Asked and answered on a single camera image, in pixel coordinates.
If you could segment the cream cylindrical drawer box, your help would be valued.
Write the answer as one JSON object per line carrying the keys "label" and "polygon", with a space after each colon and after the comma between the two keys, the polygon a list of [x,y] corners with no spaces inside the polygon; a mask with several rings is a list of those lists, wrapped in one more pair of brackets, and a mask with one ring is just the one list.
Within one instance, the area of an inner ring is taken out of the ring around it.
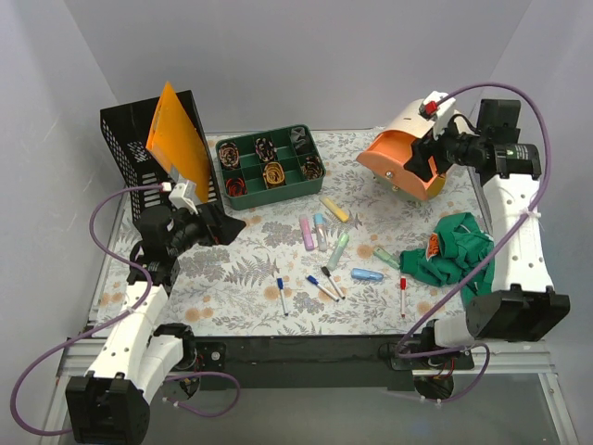
{"label": "cream cylindrical drawer box", "polygon": [[424,119],[420,106],[426,101],[445,96],[444,93],[433,91],[425,99],[417,99],[409,103],[371,145],[358,154],[356,161],[373,173],[373,176],[385,187],[400,192],[416,200],[426,201],[436,197],[444,188],[447,175],[437,174],[435,162],[429,160],[429,179],[424,181],[412,172],[404,169],[404,165],[412,156],[412,143],[432,132],[434,121]]}

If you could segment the orange plastic folder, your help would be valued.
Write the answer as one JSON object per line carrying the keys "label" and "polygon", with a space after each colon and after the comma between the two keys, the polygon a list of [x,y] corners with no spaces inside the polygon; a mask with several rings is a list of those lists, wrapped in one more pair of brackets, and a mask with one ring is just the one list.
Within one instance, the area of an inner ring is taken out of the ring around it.
{"label": "orange plastic folder", "polygon": [[170,83],[165,83],[158,98],[145,148],[174,183],[188,184],[190,199],[196,204],[208,202],[208,145]]}

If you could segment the pink highlighter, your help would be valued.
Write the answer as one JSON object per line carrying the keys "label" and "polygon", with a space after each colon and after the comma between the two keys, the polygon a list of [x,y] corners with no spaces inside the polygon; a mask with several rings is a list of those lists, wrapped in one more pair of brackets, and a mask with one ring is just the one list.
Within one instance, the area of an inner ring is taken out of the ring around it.
{"label": "pink highlighter", "polygon": [[303,239],[303,243],[305,246],[306,251],[312,251],[315,249],[315,243],[313,241],[313,236],[309,224],[309,218],[306,215],[299,216],[299,227]]}

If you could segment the yellow highlighter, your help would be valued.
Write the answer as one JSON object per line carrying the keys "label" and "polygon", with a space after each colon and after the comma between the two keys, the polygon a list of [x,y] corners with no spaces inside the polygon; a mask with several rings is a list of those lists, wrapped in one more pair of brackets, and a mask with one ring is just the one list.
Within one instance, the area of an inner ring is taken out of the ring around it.
{"label": "yellow highlighter", "polygon": [[330,198],[320,197],[320,202],[342,223],[346,223],[349,219],[348,214],[337,206]]}

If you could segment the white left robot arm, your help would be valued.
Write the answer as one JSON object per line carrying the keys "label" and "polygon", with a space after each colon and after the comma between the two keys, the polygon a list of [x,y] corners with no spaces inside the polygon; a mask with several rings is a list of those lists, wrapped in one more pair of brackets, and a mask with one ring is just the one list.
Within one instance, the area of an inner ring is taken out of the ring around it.
{"label": "white left robot arm", "polygon": [[65,395],[72,434],[81,444],[140,444],[150,421],[150,403],[166,381],[189,394],[205,376],[236,378],[203,368],[193,331],[186,324],[160,324],[179,273],[179,257],[195,245],[228,246],[245,228],[222,213],[152,206],[134,223],[140,234],[129,256],[130,271],[120,314],[93,363],[74,376]]}

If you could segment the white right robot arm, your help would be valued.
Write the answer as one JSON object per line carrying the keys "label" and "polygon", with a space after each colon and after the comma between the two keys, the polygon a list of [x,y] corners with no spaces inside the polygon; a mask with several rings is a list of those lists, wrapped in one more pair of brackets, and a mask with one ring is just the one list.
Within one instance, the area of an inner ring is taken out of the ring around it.
{"label": "white right robot arm", "polygon": [[453,354],[481,340],[538,342],[569,312],[567,295],[555,290],[544,259],[537,206],[548,185],[548,162],[538,148],[519,140],[518,100],[484,99],[478,120],[466,130],[452,96],[432,93],[419,106],[431,129],[412,144],[406,169],[424,179],[428,162],[438,172],[454,164],[479,177],[490,212],[494,247],[476,266],[493,269],[485,294],[472,298],[462,314],[431,320],[419,341],[404,336],[397,354],[440,368]]}

